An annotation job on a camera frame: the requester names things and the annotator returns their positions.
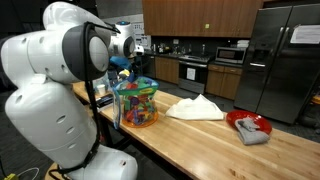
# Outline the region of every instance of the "wooden table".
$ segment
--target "wooden table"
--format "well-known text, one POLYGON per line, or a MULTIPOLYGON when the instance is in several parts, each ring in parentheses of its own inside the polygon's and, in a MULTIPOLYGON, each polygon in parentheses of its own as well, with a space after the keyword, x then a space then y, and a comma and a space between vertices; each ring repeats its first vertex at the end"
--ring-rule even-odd
MULTIPOLYGON (((88 100, 83 83, 74 92, 88 100)), ((225 120, 184 121, 165 112, 181 98, 157 91, 159 119, 120 128, 193 179, 320 179, 320 144, 273 129, 266 144, 245 146, 225 120)), ((112 119, 112 107, 101 112, 112 119)))

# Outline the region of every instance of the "wooden cabinet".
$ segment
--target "wooden cabinet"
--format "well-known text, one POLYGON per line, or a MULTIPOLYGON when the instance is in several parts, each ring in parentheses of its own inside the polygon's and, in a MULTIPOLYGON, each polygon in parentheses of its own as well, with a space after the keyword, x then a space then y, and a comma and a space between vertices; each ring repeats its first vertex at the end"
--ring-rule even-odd
POLYGON ((203 0, 174 0, 167 5, 174 36, 200 36, 205 3, 203 0))
POLYGON ((241 73, 241 69, 225 67, 220 90, 221 97, 235 99, 241 73))
POLYGON ((262 0, 142 0, 145 34, 249 38, 262 0))
POLYGON ((235 37, 251 37, 257 12, 262 6, 260 0, 242 0, 235 37))
POLYGON ((142 0, 144 30, 148 35, 166 36, 171 31, 167 0, 142 0))
POLYGON ((209 65, 206 92, 227 99, 234 99, 242 70, 239 68, 209 65))
POLYGON ((178 84, 179 61, 170 58, 155 57, 156 78, 178 84))

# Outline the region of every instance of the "stove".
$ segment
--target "stove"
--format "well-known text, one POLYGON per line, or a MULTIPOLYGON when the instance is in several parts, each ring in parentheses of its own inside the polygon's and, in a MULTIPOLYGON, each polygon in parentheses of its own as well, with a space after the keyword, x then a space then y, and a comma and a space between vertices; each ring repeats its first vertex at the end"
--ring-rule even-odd
POLYGON ((192 61, 192 62, 198 62, 198 63, 202 63, 202 64, 207 64, 211 60, 211 57, 210 56, 200 57, 200 56, 184 55, 184 56, 179 57, 179 59, 192 61))
POLYGON ((203 94, 207 83, 208 63, 213 57, 202 54, 180 56, 178 86, 203 94))

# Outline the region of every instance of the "oven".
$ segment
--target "oven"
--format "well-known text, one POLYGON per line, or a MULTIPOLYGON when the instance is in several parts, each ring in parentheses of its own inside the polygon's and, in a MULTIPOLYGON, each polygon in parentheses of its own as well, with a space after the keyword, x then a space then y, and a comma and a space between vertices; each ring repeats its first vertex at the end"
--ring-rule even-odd
POLYGON ((207 63, 179 61, 179 87, 203 94, 207 83, 207 63))

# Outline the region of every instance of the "red plate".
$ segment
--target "red plate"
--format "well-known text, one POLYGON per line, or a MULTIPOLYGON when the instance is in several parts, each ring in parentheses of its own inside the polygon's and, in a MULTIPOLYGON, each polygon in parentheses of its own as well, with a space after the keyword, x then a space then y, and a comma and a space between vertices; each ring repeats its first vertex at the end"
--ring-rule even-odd
POLYGON ((243 119, 245 117, 252 118, 253 122, 256 125, 260 126, 259 128, 260 131, 263 131, 267 134, 270 134, 270 132, 272 131, 271 124, 264 117, 249 111, 242 111, 242 110, 231 111, 227 114, 226 119, 228 124, 231 127, 238 130, 237 127, 235 126, 235 121, 238 119, 243 119))

